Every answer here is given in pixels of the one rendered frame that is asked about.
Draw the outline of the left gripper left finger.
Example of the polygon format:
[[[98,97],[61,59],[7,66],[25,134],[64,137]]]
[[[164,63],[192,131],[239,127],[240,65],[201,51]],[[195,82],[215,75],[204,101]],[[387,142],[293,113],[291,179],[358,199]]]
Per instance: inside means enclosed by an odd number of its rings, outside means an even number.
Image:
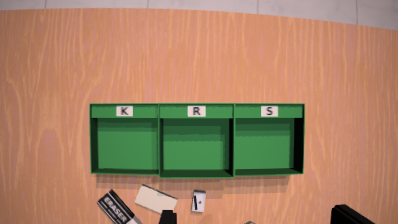
[[[162,210],[158,224],[177,224],[177,213],[173,213],[173,210]]]

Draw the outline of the green three-compartment bin rack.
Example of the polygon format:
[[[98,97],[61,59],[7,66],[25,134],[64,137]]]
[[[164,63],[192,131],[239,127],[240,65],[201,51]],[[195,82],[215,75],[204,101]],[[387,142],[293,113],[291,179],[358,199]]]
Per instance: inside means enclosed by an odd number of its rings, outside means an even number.
[[[91,174],[304,174],[305,103],[89,103],[89,132]]]

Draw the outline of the black and white eraser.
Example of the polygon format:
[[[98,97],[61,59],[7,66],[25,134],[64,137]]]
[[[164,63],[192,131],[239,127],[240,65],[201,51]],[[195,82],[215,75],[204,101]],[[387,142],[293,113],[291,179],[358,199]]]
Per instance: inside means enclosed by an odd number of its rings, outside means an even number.
[[[143,224],[113,189],[96,203],[115,224]]]

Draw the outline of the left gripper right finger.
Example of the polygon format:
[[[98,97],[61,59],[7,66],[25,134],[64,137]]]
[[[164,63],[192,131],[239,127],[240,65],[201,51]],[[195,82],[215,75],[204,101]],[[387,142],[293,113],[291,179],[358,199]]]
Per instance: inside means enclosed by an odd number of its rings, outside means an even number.
[[[331,210],[330,224],[375,224],[345,204],[335,205]]]

